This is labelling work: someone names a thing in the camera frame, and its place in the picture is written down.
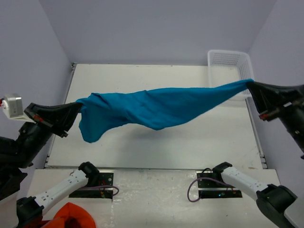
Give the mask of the blue t shirt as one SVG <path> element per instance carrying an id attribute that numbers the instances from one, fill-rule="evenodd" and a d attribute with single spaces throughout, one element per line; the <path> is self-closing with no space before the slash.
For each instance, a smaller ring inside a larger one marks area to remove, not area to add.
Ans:
<path id="1" fill-rule="evenodd" d="M 116 127 L 139 124 L 153 130 L 185 124 L 247 90 L 251 79 L 215 88 L 159 88 L 134 93 L 92 93 L 82 105 L 79 129 L 87 143 Z"/>

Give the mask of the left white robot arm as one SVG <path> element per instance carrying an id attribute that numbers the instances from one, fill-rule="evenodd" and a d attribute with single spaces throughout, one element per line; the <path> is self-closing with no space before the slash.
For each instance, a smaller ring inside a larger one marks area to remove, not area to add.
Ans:
<path id="1" fill-rule="evenodd" d="M 81 188 L 95 186 L 98 169 L 90 162 L 82 163 L 56 186 L 31 197 L 18 198 L 26 169 L 53 135 L 67 137 L 67 132 L 81 110 L 78 102 L 43 106 L 2 101 L 8 118 L 22 120 L 17 139 L 0 139 L 0 226 L 2 228 L 33 228 L 63 198 Z"/>

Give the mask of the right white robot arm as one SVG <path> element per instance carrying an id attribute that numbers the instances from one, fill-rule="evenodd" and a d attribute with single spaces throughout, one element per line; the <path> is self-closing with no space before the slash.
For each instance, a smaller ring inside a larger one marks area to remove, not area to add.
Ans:
<path id="1" fill-rule="evenodd" d="M 259 118 L 278 118 L 300 149 L 304 148 L 304 87 L 248 83 Z M 212 182 L 239 189 L 256 202 L 262 214 L 279 228 L 304 226 L 304 199 L 283 185 L 257 181 L 228 162 L 213 168 Z"/>

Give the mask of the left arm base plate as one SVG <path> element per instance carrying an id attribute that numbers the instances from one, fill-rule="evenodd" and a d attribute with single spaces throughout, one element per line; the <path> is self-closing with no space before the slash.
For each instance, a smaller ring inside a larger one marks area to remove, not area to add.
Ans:
<path id="1" fill-rule="evenodd" d="M 101 170 L 97 178 L 90 180 L 85 186 L 90 187 L 87 190 L 76 190 L 72 192 L 69 198 L 79 199 L 113 199 L 117 194 L 117 189 L 113 188 L 114 172 Z"/>

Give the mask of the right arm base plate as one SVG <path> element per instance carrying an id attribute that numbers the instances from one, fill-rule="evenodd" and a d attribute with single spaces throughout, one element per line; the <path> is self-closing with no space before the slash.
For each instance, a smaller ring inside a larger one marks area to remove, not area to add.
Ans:
<path id="1" fill-rule="evenodd" d="M 197 178 L 208 178 L 208 180 L 199 180 L 199 197 L 201 199 L 228 199 L 242 198 L 240 190 L 229 188 L 221 183 L 212 181 L 211 179 L 222 182 L 222 179 L 209 168 L 197 172 Z"/>

